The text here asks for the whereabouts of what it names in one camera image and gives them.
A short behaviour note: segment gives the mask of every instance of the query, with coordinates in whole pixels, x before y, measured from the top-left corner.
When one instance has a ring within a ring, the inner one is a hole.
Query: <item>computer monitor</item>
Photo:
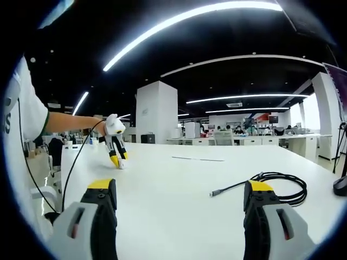
[[[269,123],[270,124],[278,124],[278,116],[277,115],[269,115]]]

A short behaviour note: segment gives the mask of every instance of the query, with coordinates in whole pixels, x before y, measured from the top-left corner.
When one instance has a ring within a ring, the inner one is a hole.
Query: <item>coiled black cable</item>
[[[256,181],[266,181],[266,180],[273,180],[273,179],[284,179],[284,180],[291,180],[295,183],[297,183],[302,190],[293,194],[293,195],[289,195],[289,196],[278,196],[279,200],[281,201],[281,203],[288,203],[291,206],[298,206],[300,205],[302,202],[304,202],[304,200],[307,197],[307,185],[306,182],[304,182],[303,180],[301,180],[300,178],[294,176],[294,175],[290,175],[290,174],[283,174],[280,172],[261,172],[259,174],[256,174],[255,176],[251,177],[250,180],[256,180]],[[212,191],[210,193],[210,197],[214,197],[217,196],[218,194],[221,194],[224,191],[228,191],[234,187],[237,187],[239,185],[244,184],[246,181],[243,181],[241,183],[237,183],[234,184],[232,186],[220,189],[220,190],[216,190],[216,191]]]

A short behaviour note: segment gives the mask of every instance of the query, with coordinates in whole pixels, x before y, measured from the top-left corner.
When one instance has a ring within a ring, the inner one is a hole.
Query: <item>office desk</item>
[[[234,140],[239,140],[240,145],[278,145],[280,139],[289,139],[289,150],[308,160],[317,160],[317,138],[329,138],[332,135],[320,134],[297,134],[297,135],[262,135],[262,136],[239,136],[235,135]],[[215,145],[214,137],[208,138],[170,138],[167,141],[173,144],[192,144],[199,146]]]
[[[96,149],[86,145],[66,193],[68,207],[81,199],[91,182],[116,179],[117,253],[122,260],[243,259],[244,188],[215,198],[209,193],[261,171],[294,174],[306,181],[308,196],[295,210],[307,221],[316,243],[329,233],[345,203],[333,194],[334,174],[278,146],[125,145],[129,166],[124,170],[114,167],[102,144]],[[62,150],[62,185],[77,152]],[[278,195],[300,189],[285,180],[268,183]]]

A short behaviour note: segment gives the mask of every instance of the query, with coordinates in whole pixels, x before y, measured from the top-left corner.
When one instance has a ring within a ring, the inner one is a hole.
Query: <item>robotic hand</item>
[[[105,124],[105,141],[109,150],[111,161],[119,169],[125,168],[126,160],[128,159],[123,143],[124,130],[125,126],[119,120],[117,114],[111,114],[110,116],[108,116]],[[117,155],[117,151],[114,148],[114,144],[118,150],[119,157]]]

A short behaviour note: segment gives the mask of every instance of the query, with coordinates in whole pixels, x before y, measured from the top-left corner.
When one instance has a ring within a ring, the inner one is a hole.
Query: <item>fluorescent light strip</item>
[[[77,106],[76,106],[76,108],[75,108],[75,110],[74,110],[74,112],[73,112],[72,115],[75,115],[75,114],[77,113],[78,109],[80,108],[81,104],[82,104],[83,101],[86,99],[86,97],[87,97],[88,94],[89,94],[89,92],[85,92],[85,93],[83,94],[83,96],[81,97],[80,101],[78,102],[78,104],[77,104]]]
[[[110,62],[104,67],[104,71],[108,71],[117,61],[119,61],[125,54],[139,45],[141,42],[156,34],[157,32],[175,24],[185,19],[206,14],[212,11],[234,9],[234,8],[258,8],[258,9],[268,9],[274,11],[282,11],[282,8],[278,4],[266,3],[266,2],[256,2],[256,1],[231,1],[225,3],[211,4],[190,11],[184,12],[180,15],[174,16],[166,21],[154,26],[150,30],[146,31],[144,34],[140,35],[133,42],[128,44],[123,50],[121,50]]]
[[[244,108],[244,109],[230,109],[230,110],[216,110],[206,111],[206,113],[222,113],[222,112],[234,112],[234,111],[254,111],[254,110],[288,110],[289,107],[260,107],[260,108]]]
[[[125,118],[127,116],[130,116],[131,114],[128,114],[128,115],[122,115],[122,116],[119,116],[118,118]]]
[[[194,101],[188,101],[187,104],[206,102],[206,101],[214,101],[214,100],[223,100],[223,99],[245,99],[245,98],[275,98],[275,97],[285,97],[292,96],[297,98],[307,98],[308,95],[298,95],[298,94],[254,94],[254,95],[241,95],[241,96],[223,96],[223,97],[214,97],[211,99],[200,99]]]
[[[167,72],[167,73],[161,75],[160,77],[166,77],[166,76],[169,76],[173,73],[181,72],[181,71],[186,70],[186,69],[190,69],[190,68],[194,68],[194,67],[198,67],[201,65],[214,63],[214,62],[239,60],[239,59],[254,59],[254,58],[287,59],[287,60],[307,62],[307,63],[311,63],[311,64],[315,64],[315,65],[324,67],[324,65],[322,63],[319,63],[317,61],[308,60],[306,58],[298,58],[298,57],[293,57],[293,56],[274,55],[274,54],[255,54],[255,55],[250,54],[250,55],[230,56],[230,57],[224,57],[224,58],[214,58],[213,60],[202,61],[199,63],[195,63],[193,65],[189,65],[189,66],[185,66],[185,67],[182,67],[179,69],[172,70],[170,72]]]

